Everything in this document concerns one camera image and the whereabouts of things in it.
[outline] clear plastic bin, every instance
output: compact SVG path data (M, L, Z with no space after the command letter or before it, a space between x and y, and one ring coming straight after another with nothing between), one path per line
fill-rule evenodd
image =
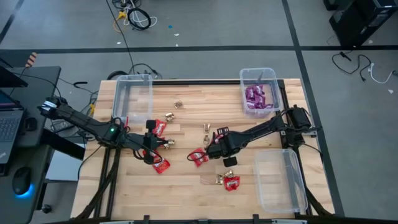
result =
M291 149L256 153L254 178L259 203L266 212L303 212L308 207L296 153Z
M128 125L145 124L152 116L152 77L150 75L122 75L116 80L113 101L114 118Z
M244 114L253 118L265 118L270 113L282 108L282 98L275 71L271 68L244 68L239 73L241 78L242 102ZM253 85L263 85L265 93L265 104L272 105L270 108L252 109L248 107L246 99L246 88Z

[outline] concrete floor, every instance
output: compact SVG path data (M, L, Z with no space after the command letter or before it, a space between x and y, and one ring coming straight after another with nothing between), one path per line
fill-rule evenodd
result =
M325 10L321 0L287 2L301 46L339 45L328 24L332 12ZM16 0L0 2L0 26L6 23L16 4ZM293 46L279 0L142 0L142 8L159 21L144 32L127 29L124 33L130 47ZM112 22L104 1L25 0L0 43L0 50L124 48ZM397 22L398 13L369 39L372 44L367 41L365 45L398 45ZM347 75L332 64L331 56L338 52L303 51L302 54L325 130L344 214L398 220L395 210L398 207L395 140L398 77L393 76L387 84L380 85L364 72L367 81L362 82L358 73ZM376 64L374 76L379 80L385 80L391 70L398 69L398 50L355 51L349 55L355 63L358 54L367 55ZM278 78L302 78L293 47L291 50L133 52L132 57L134 63L148 63L164 78L238 78L240 69L252 67L271 67ZM336 61L347 70L356 66L346 60ZM131 66L127 53L38 55L35 66L50 65L61 66L61 77L65 80L88 81L87 88L91 90L97 90L100 81L111 72L128 71ZM63 82L58 87L74 108L86 105L89 97L86 93ZM61 202L51 215L35 213L32 223L66 220L75 188L75 184L49 185L45 202L55 198Z

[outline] purple wrapped candy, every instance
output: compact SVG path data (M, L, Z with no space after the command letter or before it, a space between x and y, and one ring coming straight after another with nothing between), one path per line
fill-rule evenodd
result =
M271 109L271 108L273 108L274 107L274 105L272 104L272 103L269 103L269 104L267 104L267 105L265 105L265 109Z
M254 102L256 102L256 104L265 104L266 103L266 97L265 96L256 95L254 97Z
M262 91L262 87L263 87L263 86L264 86L264 85L253 85L252 88L253 88L253 90L254 90L254 93L257 94L257 95L259 95L259 96L264 95L265 93Z
M251 86L246 88L246 99L254 100L254 90Z
M248 101L248 102L246 102L246 104L247 104L249 109L255 109L256 108L255 102Z

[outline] butcher block tabletop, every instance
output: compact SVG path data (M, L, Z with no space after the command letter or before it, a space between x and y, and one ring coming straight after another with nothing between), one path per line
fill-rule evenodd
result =
M289 105L307 109L307 102L300 79L284 79ZM116 81L102 81L94 118L109 121L112 115ZM254 183L254 155L258 151L281 149L279 133L273 133L248 144L236 157L238 165L226 168L222 159L210 160L196 167L187 160L187 155L198 147L204 148L203 124L210 123L210 134L218 128L229 127L244 131L266 119L249 119L243 114L239 85L154 85L152 119L165 121L166 113L175 119L167 124L162 137L174 139L170 149L159 149L159 154L170 162L163 173L137 160L130 149L121 151L112 220L142 220L150 215L151 220L193 219L252 219L293 218L293 213L268 213L257 202ZM174 108L180 100L183 106ZM134 133L144 133L143 126L131 126ZM307 144L318 147L317 139L305 136ZM96 142L87 144L85 157L98 148ZM300 147L303 172L308 188L317 200L333 213L333 204L326 182L325 171L319 152L308 146ZM105 149L102 147L81 168L71 217L81 213L98 189ZM223 185L216 185L216 175L232 169L240 176L237 190L228 192ZM108 191L105 192L101 215L105 214Z

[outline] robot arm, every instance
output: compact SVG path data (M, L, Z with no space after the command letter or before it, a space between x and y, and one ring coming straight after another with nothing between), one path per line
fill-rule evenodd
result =
M284 123L282 116L285 114L291 125ZM213 140L206 148L206 154L210 159L227 158L224 159L226 167L235 166L238 162L236 157L232 156L245 148L251 141L276 131L284 131L287 142L293 146L303 143L302 133L313 130L317 130L317 128L311 128L307 111L304 108L298 108L297 105L294 105L293 108L282 111L269 121L243 132L230 131L228 128L217 129L218 134L213 133Z
M49 119L64 119L76 127L92 134L98 143L108 148L130 148L137 159L147 164L153 164L154 158L150 155L157 147L167 144L168 141L152 134L156 126L153 120L147 121L148 132L144 135L127 133L126 127L119 118L108 122L97 121L68 105L64 98L50 97L39 107L41 115ZM146 151L145 155L138 156L138 150Z

